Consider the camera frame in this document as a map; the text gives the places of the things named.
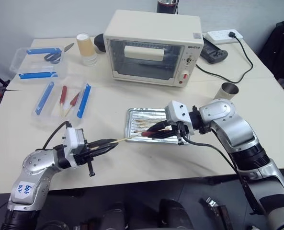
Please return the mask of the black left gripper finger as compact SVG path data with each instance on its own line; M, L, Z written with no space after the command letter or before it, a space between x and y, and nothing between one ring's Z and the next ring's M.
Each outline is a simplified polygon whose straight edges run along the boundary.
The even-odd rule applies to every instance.
M110 150L114 149L118 143L107 143L102 146L95 147L92 149L92 157L97 157L103 154L106 154Z
M100 140L88 143L88 146L89 146L90 149L92 149L92 148L95 148L95 147L100 147L100 146L106 145L106 144L114 142L114 141L116 141L116 139L112 139L112 138L100 139Z

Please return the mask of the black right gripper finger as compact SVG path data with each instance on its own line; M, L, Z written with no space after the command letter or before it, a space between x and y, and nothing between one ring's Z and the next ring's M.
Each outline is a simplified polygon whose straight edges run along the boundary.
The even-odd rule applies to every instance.
M154 124L153 126L151 126L147 132L149 133L158 133L158 132L163 132L163 133L167 133L167 132L172 132L175 131L175 127L171 126L171 128L167 128L168 126L170 126L170 124L164 120L164 121L160 121L156 124Z
M176 131L158 131L150 135L150 137L154 139L165 139L173 136L177 136Z

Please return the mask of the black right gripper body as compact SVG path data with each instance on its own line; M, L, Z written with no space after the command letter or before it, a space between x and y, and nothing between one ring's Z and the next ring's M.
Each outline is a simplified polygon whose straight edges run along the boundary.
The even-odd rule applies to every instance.
M187 126L182 121L178 121L171 124L172 134L177 138L178 145L184 145L188 143L189 137L187 133Z

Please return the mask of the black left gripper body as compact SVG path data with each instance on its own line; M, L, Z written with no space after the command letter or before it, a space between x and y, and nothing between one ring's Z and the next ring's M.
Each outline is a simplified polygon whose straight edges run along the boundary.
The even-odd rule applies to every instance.
M84 146L80 151L75 151L74 160L78 166L87 164L89 176L95 176L95 172L92 166L93 156L91 154L91 149L89 148L87 140L84 140Z

